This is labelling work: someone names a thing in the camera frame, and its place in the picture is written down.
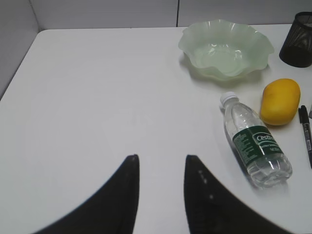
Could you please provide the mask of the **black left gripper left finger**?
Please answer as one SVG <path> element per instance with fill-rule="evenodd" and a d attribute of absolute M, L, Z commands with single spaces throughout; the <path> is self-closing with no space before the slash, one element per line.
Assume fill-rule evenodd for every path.
<path fill-rule="evenodd" d="M 139 201 L 139 157 L 130 155 L 89 199 L 40 234 L 131 234 Z"/>

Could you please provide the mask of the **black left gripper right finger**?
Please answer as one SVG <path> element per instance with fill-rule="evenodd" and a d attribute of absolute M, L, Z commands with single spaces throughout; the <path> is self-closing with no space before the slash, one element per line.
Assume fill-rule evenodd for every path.
<path fill-rule="evenodd" d="M 192 234 L 285 234 L 228 191 L 198 156 L 188 155 L 184 203 Z"/>

